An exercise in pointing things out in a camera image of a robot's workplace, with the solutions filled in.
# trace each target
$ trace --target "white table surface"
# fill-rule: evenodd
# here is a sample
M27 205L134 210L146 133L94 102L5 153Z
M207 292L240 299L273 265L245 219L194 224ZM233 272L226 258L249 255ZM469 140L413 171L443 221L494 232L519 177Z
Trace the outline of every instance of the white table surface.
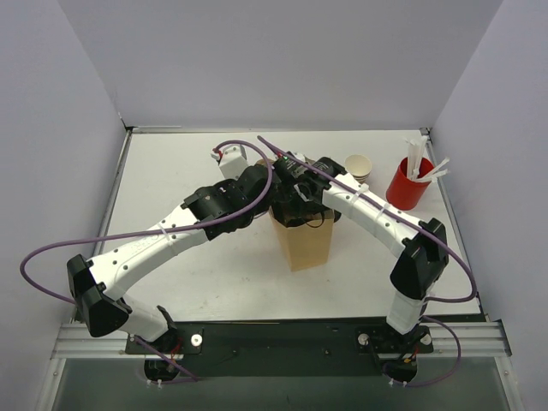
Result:
M407 155L406 137L418 131L265 132L267 140L309 158L328 156L340 164L355 153L373 162L370 189L385 197L397 165ZM197 188L221 181L210 158L219 142L239 139L261 144L257 133L134 134L123 171L109 233L146 229L157 223ZM269 157L267 149L261 147ZM247 150L249 163L259 156ZM445 224L457 250L437 184L431 184L411 214ZM112 241L105 251L120 245ZM304 319L385 316L394 288L390 273L396 259L378 240L345 217L335 224L326 265L291 272L268 216L251 226L191 248L139 281L129 293L164 306L175 321ZM433 292L458 297L470 292L468 278L451 260ZM430 303L426 313L479 313L476 300Z

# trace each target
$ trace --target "gray wall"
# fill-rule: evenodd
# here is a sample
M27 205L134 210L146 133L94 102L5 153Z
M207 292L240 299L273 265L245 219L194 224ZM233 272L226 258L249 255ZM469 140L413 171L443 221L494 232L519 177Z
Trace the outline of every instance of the gray wall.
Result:
M104 212L124 129L55 0L0 3L0 403L33 409L68 304L18 272L32 249L93 235ZM31 264L69 294L73 247Z
M505 0L432 130L486 311L528 409L548 403L548 3Z
M431 126L501 0L60 0L132 126Z

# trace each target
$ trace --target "black mounting plate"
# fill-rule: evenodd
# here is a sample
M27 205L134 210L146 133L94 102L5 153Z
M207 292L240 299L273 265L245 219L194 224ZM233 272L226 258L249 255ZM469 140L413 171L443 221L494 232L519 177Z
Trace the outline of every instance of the black mounting plate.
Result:
M406 343L384 319L312 319L176 323L183 338L181 365L200 377L378 375L365 333L377 354L400 354ZM427 332L422 325L418 332ZM200 350L190 342L202 336ZM433 346L419 345L420 353ZM128 339L127 354L149 354Z

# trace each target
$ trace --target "brown cardboard box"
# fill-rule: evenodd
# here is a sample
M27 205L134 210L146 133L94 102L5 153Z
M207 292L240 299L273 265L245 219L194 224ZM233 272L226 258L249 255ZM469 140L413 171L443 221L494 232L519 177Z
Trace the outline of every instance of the brown cardboard box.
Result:
M272 225L291 271L304 270L325 264L329 258L333 233L333 210L310 216L312 221L298 227L284 227L272 215Z

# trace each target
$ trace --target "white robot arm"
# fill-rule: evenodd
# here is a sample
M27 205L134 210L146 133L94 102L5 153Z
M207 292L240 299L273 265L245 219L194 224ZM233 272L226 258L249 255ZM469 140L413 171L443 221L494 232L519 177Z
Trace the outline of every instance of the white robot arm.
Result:
M265 186L266 168L248 166L243 147L227 146L214 157L225 180L210 187L196 190L171 214L149 230L166 230L210 221L230 215L250 204ZM414 224L418 218L398 211L346 174L343 167L328 158L321 158L314 166L344 182L347 186L372 197L384 209L379 211L337 185L331 185L310 171L300 168L292 160L280 158L274 163L276 179L269 195L254 210L229 223L207 229L150 235L131 241L108 253L91 259L81 255L68 263L68 278L76 305L94 337L114 330L135 334L158 349L173 348L176 330L169 314L162 307L149 307L133 298L129 289L146 274L183 251L213 240L222 233L247 227L256 214L275 204L277 196L296 194L294 200L339 211L347 218L378 238L398 259L390 279L396 288L388 324L400 334L410 332L419 322L424 299L430 287L447 265L446 255L426 238L383 214L384 210L397 212ZM444 227L432 220L428 229L444 239Z

